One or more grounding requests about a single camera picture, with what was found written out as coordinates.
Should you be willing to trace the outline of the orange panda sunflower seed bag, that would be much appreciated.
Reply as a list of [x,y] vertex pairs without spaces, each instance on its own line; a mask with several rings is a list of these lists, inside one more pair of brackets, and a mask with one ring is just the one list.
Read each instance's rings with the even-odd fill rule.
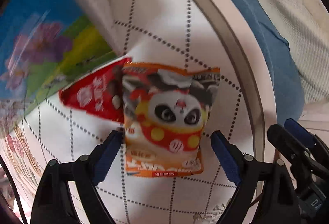
[[188,72],[130,62],[122,73],[127,174],[201,174],[201,137],[218,93],[220,69]]

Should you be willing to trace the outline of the white diamond pattern mat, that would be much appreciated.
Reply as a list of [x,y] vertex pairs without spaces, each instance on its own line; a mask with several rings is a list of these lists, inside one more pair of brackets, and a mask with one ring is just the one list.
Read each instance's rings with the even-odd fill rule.
[[95,194],[115,223],[217,223],[236,191],[219,130],[264,159],[269,70],[234,0],[5,0],[1,155],[28,223],[62,164],[111,132]]

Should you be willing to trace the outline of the small red snack packet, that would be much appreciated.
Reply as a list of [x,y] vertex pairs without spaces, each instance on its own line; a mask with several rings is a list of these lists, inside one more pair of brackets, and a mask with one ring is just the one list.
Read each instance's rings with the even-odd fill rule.
[[84,75],[60,90],[59,99],[67,107],[123,123],[122,69],[130,61],[130,57],[122,58]]

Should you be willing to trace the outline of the cardboard milk box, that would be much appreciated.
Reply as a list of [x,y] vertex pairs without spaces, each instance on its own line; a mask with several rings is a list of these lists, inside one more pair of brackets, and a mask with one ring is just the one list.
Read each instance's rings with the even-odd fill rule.
[[1,136],[118,54],[109,0],[1,0]]

